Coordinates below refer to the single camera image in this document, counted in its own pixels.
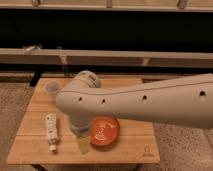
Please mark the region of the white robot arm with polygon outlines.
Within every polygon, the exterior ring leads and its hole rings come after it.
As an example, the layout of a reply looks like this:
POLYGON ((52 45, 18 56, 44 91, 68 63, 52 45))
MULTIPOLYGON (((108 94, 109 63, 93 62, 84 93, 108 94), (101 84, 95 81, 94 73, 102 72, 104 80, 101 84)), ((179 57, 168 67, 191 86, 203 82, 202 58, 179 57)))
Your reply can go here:
POLYGON ((55 103, 76 136, 97 116, 213 129, 213 74, 105 88, 85 70, 59 91, 55 103))

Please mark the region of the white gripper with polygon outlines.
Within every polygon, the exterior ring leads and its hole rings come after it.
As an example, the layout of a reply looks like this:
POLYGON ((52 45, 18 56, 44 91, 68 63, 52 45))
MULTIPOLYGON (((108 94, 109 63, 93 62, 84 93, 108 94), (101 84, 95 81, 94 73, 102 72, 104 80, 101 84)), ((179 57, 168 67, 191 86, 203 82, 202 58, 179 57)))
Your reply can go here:
POLYGON ((70 122, 70 130, 75 135, 78 148, 81 154, 86 154, 90 151, 90 128, 92 121, 87 121, 82 125, 76 125, 74 122, 70 122))

